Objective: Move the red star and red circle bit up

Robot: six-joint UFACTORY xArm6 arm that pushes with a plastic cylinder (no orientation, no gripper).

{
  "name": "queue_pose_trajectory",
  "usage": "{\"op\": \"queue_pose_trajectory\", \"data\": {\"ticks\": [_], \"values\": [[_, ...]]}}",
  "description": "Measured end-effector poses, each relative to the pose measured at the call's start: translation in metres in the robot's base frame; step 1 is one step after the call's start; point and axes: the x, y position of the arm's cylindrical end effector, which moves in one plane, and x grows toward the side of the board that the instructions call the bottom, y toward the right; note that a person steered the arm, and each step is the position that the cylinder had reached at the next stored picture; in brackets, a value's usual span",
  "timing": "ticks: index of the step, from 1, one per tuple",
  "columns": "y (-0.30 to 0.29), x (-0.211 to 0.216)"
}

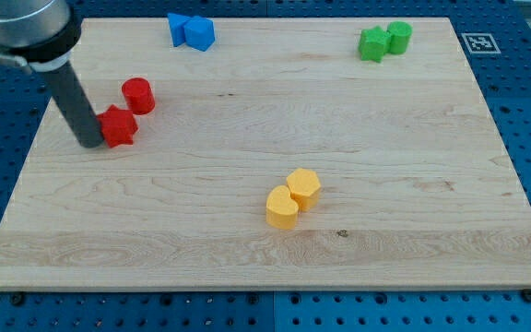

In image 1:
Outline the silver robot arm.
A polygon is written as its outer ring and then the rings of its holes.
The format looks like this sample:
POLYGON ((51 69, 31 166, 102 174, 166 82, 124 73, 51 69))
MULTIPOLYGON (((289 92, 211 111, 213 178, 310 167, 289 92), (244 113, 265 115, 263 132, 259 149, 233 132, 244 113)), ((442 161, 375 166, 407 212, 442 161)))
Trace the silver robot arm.
POLYGON ((77 142, 103 143, 100 122, 70 63, 80 19, 65 0, 0 0, 0 64, 41 75, 77 142))

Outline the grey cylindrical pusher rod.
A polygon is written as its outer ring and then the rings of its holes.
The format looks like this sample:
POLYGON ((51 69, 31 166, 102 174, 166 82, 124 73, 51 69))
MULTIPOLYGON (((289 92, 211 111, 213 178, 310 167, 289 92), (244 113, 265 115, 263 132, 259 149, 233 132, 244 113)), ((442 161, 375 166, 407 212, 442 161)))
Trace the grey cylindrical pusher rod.
POLYGON ((100 122, 71 63, 67 61, 54 70, 41 72, 41 76, 79 145, 95 148, 102 144, 100 122))

